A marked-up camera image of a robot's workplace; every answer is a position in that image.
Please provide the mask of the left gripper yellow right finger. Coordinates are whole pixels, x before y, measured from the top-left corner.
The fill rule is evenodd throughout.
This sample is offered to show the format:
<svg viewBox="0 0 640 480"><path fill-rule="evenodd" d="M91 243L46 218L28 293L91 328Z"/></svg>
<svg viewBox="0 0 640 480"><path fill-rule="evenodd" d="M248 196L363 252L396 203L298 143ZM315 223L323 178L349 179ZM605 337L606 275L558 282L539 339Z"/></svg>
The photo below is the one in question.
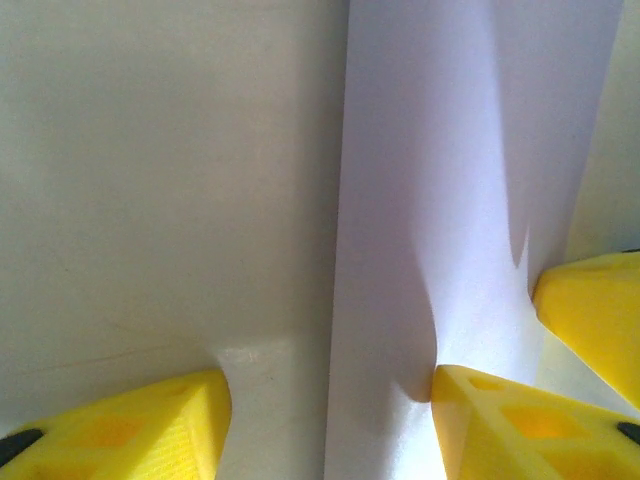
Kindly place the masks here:
<svg viewBox="0 0 640 480"><path fill-rule="evenodd" d="M638 420L459 365L433 376L449 479L636 479Z"/></svg>

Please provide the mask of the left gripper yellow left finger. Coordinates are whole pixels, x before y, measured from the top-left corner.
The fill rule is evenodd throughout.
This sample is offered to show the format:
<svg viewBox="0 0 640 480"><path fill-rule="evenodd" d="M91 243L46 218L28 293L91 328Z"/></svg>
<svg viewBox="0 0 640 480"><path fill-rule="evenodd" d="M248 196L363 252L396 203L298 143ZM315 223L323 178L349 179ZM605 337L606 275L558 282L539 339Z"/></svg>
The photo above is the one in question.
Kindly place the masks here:
<svg viewBox="0 0 640 480"><path fill-rule="evenodd" d="M29 422L1 439L4 479L213 479L231 423L220 369Z"/></svg>

